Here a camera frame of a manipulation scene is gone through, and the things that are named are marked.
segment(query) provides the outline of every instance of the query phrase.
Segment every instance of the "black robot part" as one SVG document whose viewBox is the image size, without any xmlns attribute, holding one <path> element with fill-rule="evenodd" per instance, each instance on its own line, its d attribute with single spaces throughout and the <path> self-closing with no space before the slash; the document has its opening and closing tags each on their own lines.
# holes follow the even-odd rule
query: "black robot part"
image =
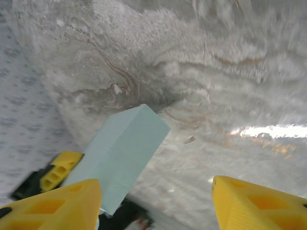
<svg viewBox="0 0 307 230">
<path fill-rule="evenodd" d="M 139 220 L 146 223 L 143 230 L 152 225 L 147 211 L 128 199 L 124 199 L 113 216 L 99 215 L 99 230 L 125 230 L 132 222 Z"/>
</svg>

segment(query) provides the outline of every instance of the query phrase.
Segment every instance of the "speckled gray surface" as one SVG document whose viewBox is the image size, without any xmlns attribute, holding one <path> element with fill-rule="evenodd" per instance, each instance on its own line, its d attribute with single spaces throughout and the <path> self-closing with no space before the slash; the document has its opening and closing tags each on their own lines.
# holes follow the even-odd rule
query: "speckled gray surface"
<svg viewBox="0 0 307 230">
<path fill-rule="evenodd" d="M 307 2 L 251 2 L 248 15 L 231 0 L 8 0 L 2 13 L 82 147 L 112 113 L 159 113 L 171 131 L 131 194 L 202 230 L 217 229 L 217 174 L 307 196 L 304 138 L 230 135 L 307 124 Z"/>
<path fill-rule="evenodd" d="M 79 150 L 0 14 L 0 206 L 28 173 L 62 150 Z"/>
</svg>

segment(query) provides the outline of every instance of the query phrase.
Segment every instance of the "foam block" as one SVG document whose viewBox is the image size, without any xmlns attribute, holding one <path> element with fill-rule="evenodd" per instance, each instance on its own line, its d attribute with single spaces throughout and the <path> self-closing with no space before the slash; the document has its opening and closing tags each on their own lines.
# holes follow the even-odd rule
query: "foam block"
<svg viewBox="0 0 307 230">
<path fill-rule="evenodd" d="M 110 116 L 63 186 L 99 179 L 101 209 L 113 215 L 169 130 L 145 104 Z"/>
</svg>

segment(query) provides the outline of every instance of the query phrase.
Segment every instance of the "rectangular block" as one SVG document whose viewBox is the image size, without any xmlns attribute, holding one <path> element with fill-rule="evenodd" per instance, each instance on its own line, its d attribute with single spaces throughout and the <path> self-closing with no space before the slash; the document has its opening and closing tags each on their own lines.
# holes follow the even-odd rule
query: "rectangular block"
<svg viewBox="0 0 307 230">
<path fill-rule="evenodd" d="M 113 215 L 169 130 L 145 104 L 110 116 L 63 186 L 99 179 L 101 208 Z"/>
</svg>

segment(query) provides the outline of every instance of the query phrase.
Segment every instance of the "gray marble veining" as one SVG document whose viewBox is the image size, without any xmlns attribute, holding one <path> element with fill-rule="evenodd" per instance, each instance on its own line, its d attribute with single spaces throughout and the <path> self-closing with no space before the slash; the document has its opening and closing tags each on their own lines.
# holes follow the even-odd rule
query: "gray marble veining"
<svg viewBox="0 0 307 230">
<path fill-rule="evenodd" d="M 251 2 L 249 18 L 231 0 L 12 0 L 1 9 L 82 147 L 110 114 L 142 103 L 170 125 L 131 194 L 217 229 L 214 175 L 307 196 L 305 139 L 231 135 L 307 124 L 307 3 Z"/>
</svg>

